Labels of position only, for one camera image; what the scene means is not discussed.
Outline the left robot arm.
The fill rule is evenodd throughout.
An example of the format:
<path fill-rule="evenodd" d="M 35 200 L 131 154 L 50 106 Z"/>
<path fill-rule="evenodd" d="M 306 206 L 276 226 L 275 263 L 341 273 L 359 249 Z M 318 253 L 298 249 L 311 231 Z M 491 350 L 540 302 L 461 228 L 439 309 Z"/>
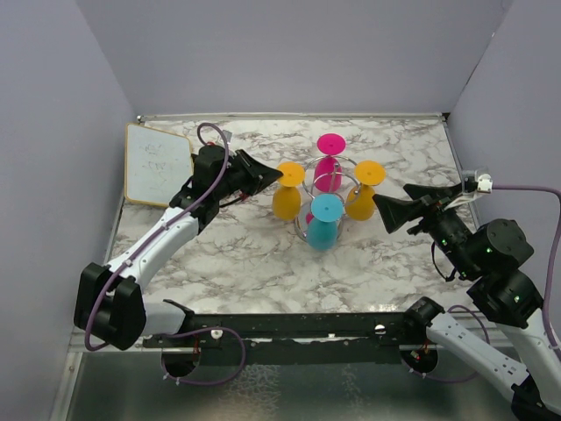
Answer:
<path fill-rule="evenodd" d="M 175 346 L 193 337 L 190 311 L 172 301 L 146 303 L 143 292 L 173 255 L 217 216 L 220 203 L 241 193 L 254 196 L 282 176 L 243 150 L 203 146 L 193 156 L 193 174 L 173 196 L 157 223 L 133 246 L 104 265 L 82 271 L 74 324 L 84 330 L 89 351 L 130 348 L 138 339 L 163 334 Z"/>

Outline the blue wine glass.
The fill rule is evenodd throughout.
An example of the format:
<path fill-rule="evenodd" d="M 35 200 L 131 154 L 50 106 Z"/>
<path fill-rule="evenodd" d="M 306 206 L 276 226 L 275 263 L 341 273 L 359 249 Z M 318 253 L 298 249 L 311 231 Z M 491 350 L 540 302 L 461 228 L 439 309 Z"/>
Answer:
<path fill-rule="evenodd" d="M 306 240 L 318 250 L 326 251 L 337 243 L 338 222 L 343 216 L 344 205 L 334 194 L 315 197 L 310 205 L 312 219 L 308 224 Z"/>

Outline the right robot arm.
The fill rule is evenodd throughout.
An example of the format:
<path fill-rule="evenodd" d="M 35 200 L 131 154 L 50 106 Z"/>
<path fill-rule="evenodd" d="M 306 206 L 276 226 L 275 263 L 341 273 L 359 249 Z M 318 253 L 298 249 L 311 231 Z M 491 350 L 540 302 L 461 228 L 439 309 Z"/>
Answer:
<path fill-rule="evenodd" d="M 547 320 L 547 301 L 520 267 L 533 254 L 514 220 L 495 219 L 471 232 L 459 218 L 459 205 L 492 191 L 480 176 L 451 187 L 404 185 L 407 201 L 376 194 L 373 201 L 387 232 L 416 221 L 408 233 L 427 233 L 460 279 L 473 285 L 467 294 L 475 307 L 495 323 L 519 355 L 512 360 L 468 332 L 435 301 L 423 297 L 406 312 L 404 336 L 426 338 L 447 348 L 486 378 L 510 402 L 519 420 L 560 418 L 560 358 L 556 336 Z"/>

